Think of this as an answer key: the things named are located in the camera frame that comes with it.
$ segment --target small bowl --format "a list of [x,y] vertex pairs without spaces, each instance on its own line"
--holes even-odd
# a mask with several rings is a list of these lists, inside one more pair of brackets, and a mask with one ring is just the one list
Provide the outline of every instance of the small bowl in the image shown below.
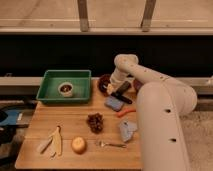
[[58,92],[63,97],[72,97],[73,96],[73,85],[70,82],[63,82],[58,86]]

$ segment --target wooden surface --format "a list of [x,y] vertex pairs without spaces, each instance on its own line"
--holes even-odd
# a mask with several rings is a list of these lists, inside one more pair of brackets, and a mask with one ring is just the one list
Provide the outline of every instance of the wooden surface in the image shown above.
[[[127,143],[127,148],[95,145],[97,140],[122,143],[118,124],[122,119],[136,122],[136,113],[117,118],[113,110],[104,106],[105,97],[97,90],[97,81],[93,80],[92,84],[92,97],[88,104],[46,106],[38,103],[15,164],[17,169],[141,169],[138,132]],[[131,89],[125,96],[135,99],[136,94]],[[125,104],[124,108],[130,106],[134,107],[135,103]],[[97,112],[103,115],[104,129],[94,134],[86,119],[88,114]],[[36,152],[39,143],[57,125],[61,126],[62,156],[50,158],[49,148],[42,155]],[[75,154],[70,147],[71,140],[76,136],[82,136],[87,141],[84,154]]]

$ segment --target food item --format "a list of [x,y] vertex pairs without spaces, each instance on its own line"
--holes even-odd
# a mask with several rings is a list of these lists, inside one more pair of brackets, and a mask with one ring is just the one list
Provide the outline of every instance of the food item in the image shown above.
[[86,140],[82,137],[75,137],[72,140],[71,147],[75,153],[82,154],[87,147]]
[[89,125],[92,132],[96,134],[101,132],[103,129],[102,115],[99,113],[88,115],[87,124]]

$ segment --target green tray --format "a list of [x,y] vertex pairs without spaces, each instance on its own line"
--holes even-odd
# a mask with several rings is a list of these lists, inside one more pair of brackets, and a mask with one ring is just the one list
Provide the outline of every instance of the green tray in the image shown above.
[[[63,97],[58,86],[63,82],[73,85],[73,96]],[[36,99],[45,104],[87,103],[91,92],[90,70],[48,70],[45,72]]]

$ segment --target fork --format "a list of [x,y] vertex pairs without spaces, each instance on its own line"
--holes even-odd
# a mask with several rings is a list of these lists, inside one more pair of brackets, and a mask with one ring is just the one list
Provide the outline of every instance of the fork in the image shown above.
[[104,141],[96,141],[95,144],[100,147],[113,146],[113,147],[126,148],[126,144],[115,144],[115,143],[108,143],[108,142],[104,142]]

